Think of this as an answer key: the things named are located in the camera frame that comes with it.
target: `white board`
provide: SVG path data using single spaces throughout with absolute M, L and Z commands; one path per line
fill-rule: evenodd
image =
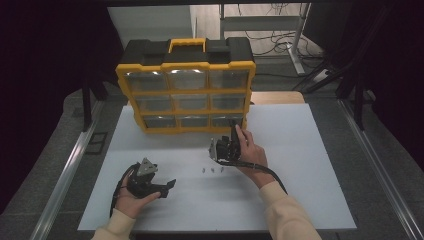
M 317 229 L 356 228 L 309 105 L 254 105 L 247 121 L 255 143 L 265 148 L 269 167 L 304 206 Z M 132 108 L 125 106 L 78 230 L 95 230 L 107 223 L 116 183 L 130 165 L 144 157 L 158 164 L 153 183 L 177 182 L 168 198 L 143 210 L 134 230 L 267 230 L 256 186 L 234 167 L 221 171 L 209 158 L 211 137 L 222 135 L 144 134 L 134 121 Z

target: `white wall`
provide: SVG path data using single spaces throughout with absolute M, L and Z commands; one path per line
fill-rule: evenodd
M 131 39 L 192 38 L 190 6 L 111 7 L 109 15 L 124 48 Z

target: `wooden surface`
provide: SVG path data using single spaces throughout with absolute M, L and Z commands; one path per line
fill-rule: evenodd
M 303 95 L 295 91 L 252 92 L 250 101 L 257 105 L 305 103 Z

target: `gray floor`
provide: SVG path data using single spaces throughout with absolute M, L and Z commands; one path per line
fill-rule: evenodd
M 295 76 L 294 68 L 287 56 L 258 58 L 256 62 L 258 74 L 253 80 L 254 91 L 291 90 L 301 80 L 301 78 L 261 75 L 261 73 L 271 73 Z M 320 234 L 323 239 L 409 239 L 337 103 L 334 95 L 337 85 L 338 83 L 334 82 L 304 97 L 311 106 L 317 127 L 358 229 L 338 232 L 320 231 Z M 101 121 L 95 129 L 95 133 L 107 133 L 106 146 L 99 154 L 95 153 L 98 150 L 97 145 L 90 145 L 87 148 L 48 239 L 90 239 L 92 236 L 92 233 L 78 232 L 76 229 L 97 179 L 122 106 L 127 102 L 119 89 L 112 85 L 107 85 L 107 88 L 110 96 L 101 112 Z M 7 209 L 0 216 L 1 239 L 28 239 L 33 232 L 82 129 L 81 103 L 80 91 L 66 98 L 64 113 L 49 143 Z M 381 124 L 372 112 L 370 104 L 364 106 L 364 125 L 387 172 L 415 215 L 418 225 L 423 227 L 423 172 Z M 228 236 L 214 234 L 143 235 L 143 237 L 143 239 L 228 239 Z M 231 238 L 270 239 L 267 234 L 232 235 Z

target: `right hand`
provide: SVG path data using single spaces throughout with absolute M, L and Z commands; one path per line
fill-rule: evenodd
M 240 160 L 268 167 L 265 150 L 261 146 L 255 144 L 253 141 L 252 133 L 241 129 L 239 125 L 236 125 L 236 131 L 240 141 Z M 275 181 L 275 179 L 270 174 L 264 173 L 257 169 L 246 167 L 239 167 L 238 169 L 246 176 L 248 176 L 259 189 L 266 184 Z

